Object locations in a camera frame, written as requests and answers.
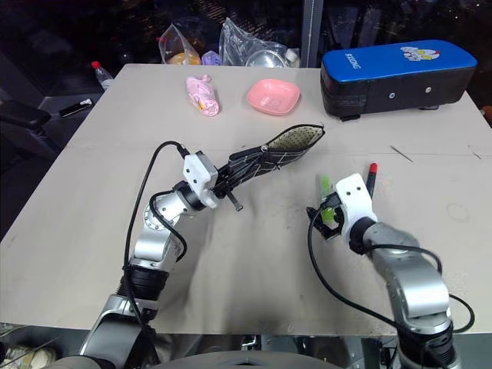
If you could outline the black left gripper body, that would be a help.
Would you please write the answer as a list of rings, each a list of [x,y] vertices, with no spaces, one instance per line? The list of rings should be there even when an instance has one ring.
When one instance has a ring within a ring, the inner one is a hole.
[[[215,182],[212,191],[214,195],[219,199],[223,199],[227,193],[231,190],[231,169],[220,168],[218,170],[218,177]]]

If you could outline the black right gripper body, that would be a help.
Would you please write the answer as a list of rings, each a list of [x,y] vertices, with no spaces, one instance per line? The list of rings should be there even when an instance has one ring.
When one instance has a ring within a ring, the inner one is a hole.
[[[337,226],[335,224],[326,224],[326,221],[324,220],[324,217],[323,217],[323,214],[326,213],[326,208],[328,207],[328,202],[327,200],[325,200],[320,204],[319,208],[317,209],[317,215],[321,215],[322,217],[322,220],[324,222],[324,232],[323,233],[319,233],[321,234],[321,236],[325,239],[325,240],[330,240],[332,238],[335,238],[335,237],[338,237],[338,236],[341,236],[341,232],[342,232],[342,227],[340,226]]]

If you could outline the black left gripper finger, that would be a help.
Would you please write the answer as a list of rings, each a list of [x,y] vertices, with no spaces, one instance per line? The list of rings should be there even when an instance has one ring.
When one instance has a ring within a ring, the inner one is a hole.
[[[231,154],[228,163],[221,168],[229,168],[234,172],[250,164],[267,164],[268,160],[268,150],[243,150]]]
[[[250,164],[237,171],[231,172],[222,181],[222,192],[227,193],[232,191],[238,185],[251,180],[254,177],[269,174],[272,171],[280,169],[280,165],[275,164]]]

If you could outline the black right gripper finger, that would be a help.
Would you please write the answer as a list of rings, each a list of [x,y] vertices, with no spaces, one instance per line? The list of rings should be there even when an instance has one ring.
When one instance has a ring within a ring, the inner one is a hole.
[[[343,211],[341,200],[337,194],[329,194],[326,198],[328,207],[326,208],[326,224],[343,226]]]
[[[317,215],[317,209],[313,207],[306,207],[307,216],[309,217],[310,222],[313,224],[313,228],[315,228],[320,233],[324,232],[324,222],[322,220],[321,215]]]

